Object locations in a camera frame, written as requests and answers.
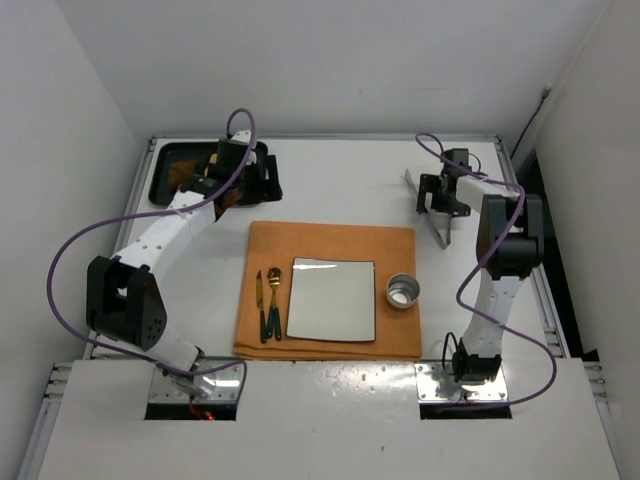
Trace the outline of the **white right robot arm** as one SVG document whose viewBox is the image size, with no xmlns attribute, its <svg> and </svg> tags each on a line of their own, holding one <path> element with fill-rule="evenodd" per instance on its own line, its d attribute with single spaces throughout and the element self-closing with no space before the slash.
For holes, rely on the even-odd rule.
<svg viewBox="0 0 640 480">
<path fill-rule="evenodd" d="M 456 382 L 492 381 L 501 366 L 502 338 L 515 296 L 544 256 L 542 201 L 504 182 L 444 168 L 438 175 L 420 176 L 416 210 L 451 218 L 479 214 L 474 272 L 480 287 L 470 324 L 456 341 L 449 374 Z"/>
</svg>

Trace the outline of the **metal serving tongs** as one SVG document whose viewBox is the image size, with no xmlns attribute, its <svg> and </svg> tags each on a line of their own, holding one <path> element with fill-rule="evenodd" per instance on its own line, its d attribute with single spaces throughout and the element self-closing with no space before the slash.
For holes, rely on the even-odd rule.
<svg viewBox="0 0 640 480">
<path fill-rule="evenodd" d="M 416 187 L 411 173 L 408 169 L 404 172 L 404 179 L 416 200 L 416 212 L 425 217 L 427 226 L 436 243 L 443 250 L 451 245 L 451 221 L 452 216 L 444 213 L 431 211 L 426 206 L 426 200 L 421 197 L 419 189 Z"/>
</svg>

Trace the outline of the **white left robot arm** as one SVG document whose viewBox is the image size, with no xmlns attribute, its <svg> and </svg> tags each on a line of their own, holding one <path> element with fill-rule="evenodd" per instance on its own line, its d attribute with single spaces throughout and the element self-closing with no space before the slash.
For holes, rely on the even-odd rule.
<svg viewBox="0 0 640 480">
<path fill-rule="evenodd" d="M 212 391 L 198 374 L 205 355 L 168 323 L 159 282 L 187 246 L 234 206 L 279 201 L 277 160 L 266 144 L 238 132 L 214 143 L 189 143 L 159 161 L 149 199 L 164 207 L 146 231 L 87 270 L 87 325 L 162 364 L 177 390 L 192 398 Z"/>
</svg>

